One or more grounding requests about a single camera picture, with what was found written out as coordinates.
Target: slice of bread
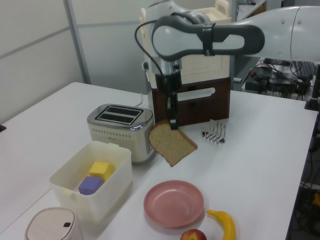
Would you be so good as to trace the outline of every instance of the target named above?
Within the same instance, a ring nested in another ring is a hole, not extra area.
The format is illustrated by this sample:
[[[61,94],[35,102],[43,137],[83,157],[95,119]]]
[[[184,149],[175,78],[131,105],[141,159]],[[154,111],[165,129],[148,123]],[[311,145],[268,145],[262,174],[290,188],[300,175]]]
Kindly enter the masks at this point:
[[[171,167],[198,148],[182,130],[171,130],[167,120],[160,121],[153,127],[148,140]]]

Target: red apple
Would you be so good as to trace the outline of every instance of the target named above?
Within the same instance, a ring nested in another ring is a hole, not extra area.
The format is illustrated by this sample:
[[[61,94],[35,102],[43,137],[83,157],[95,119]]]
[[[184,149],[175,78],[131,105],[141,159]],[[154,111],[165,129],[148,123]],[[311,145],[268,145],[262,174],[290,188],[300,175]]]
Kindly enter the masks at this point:
[[[182,233],[180,240],[207,240],[207,237],[199,229],[189,229]]]

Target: purple block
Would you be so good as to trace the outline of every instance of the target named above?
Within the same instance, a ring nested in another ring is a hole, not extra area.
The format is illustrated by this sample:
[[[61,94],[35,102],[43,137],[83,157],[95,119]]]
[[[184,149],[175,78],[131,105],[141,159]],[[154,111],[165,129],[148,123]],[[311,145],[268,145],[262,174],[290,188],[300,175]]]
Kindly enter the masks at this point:
[[[103,184],[100,177],[86,176],[79,186],[79,192],[83,195],[94,194]]]

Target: toast rack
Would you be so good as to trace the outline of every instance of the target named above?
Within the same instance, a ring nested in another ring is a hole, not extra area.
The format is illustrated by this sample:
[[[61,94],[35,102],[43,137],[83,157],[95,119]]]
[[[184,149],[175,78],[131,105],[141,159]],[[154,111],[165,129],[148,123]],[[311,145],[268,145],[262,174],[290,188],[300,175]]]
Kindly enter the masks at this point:
[[[209,128],[201,127],[201,136],[206,141],[224,144],[226,142],[226,125],[222,122],[210,119]]]

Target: banana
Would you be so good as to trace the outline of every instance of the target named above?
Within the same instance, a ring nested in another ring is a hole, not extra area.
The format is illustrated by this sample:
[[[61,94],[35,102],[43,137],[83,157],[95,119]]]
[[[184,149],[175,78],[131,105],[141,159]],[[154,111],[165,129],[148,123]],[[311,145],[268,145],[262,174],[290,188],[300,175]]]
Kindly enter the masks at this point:
[[[222,240],[236,240],[236,226],[232,217],[225,211],[213,211],[208,209],[207,214],[214,216],[223,226]]]

